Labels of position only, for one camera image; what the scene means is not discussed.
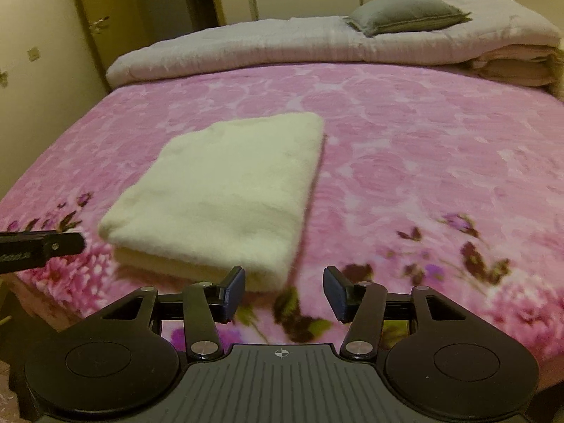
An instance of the folded white towel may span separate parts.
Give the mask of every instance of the folded white towel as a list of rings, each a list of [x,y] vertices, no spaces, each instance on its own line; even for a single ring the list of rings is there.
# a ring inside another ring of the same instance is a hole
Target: folded white towel
[[[219,122],[173,138],[99,225],[128,265],[278,290],[297,254],[323,121],[311,112]]]

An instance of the door handle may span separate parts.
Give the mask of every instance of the door handle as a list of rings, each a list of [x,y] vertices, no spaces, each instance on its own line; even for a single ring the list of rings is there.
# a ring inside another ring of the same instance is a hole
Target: door handle
[[[104,23],[104,22],[108,22],[108,20],[109,20],[109,16],[103,17],[102,19],[98,19],[95,22],[90,22],[88,24],[88,27],[90,28],[90,31],[93,33],[102,33],[102,29],[108,28],[108,24]]]

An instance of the gray ribbed plate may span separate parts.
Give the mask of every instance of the gray ribbed plate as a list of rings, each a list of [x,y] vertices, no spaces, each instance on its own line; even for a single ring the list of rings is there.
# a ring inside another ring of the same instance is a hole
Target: gray ribbed plate
[[[328,344],[235,345],[188,368],[161,402],[126,423],[430,423],[387,390],[368,364]],[[507,423],[525,423],[513,417]],[[43,417],[38,423],[55,423]]]

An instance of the floor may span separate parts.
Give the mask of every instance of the floor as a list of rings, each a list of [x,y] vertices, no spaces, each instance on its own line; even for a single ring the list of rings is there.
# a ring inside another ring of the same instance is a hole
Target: floor
[[[33,344],[54,335],[55,330],[43,320],[27,315],[12,293],[8,293],[0,309],[0,319],[8,315],[12,319],[0,327],[0,360],[10,364],[10,388],[18,395],[21,417],[34,421],[38,414],[25,386],[24,358]],[[534,423],[551,423],[562,405],[564,382],[538,393],[529,406],[528,416]]]

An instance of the pink floral blanket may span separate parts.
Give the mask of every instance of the pink floral blanket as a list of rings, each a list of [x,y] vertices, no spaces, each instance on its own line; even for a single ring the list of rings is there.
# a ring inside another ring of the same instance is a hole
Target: pink floral blanket
[[[564,105],[538,90],[392,65],[275,65],[122,87],[52,145],[0,202],[8,231],[75,229],[87,248],[17,277],[80,317],[147,284],[119,267],[101,217],[173,136],[213,122],[313,111],[326,141],[287,288],[248,294],[232,342],[331,342],[347,326],[326,265],[390,292],[426,284],[527,346],[564,353]],[[400,337],[386,327],[387,341]],[[183,349],[182,329],[164,336]]]

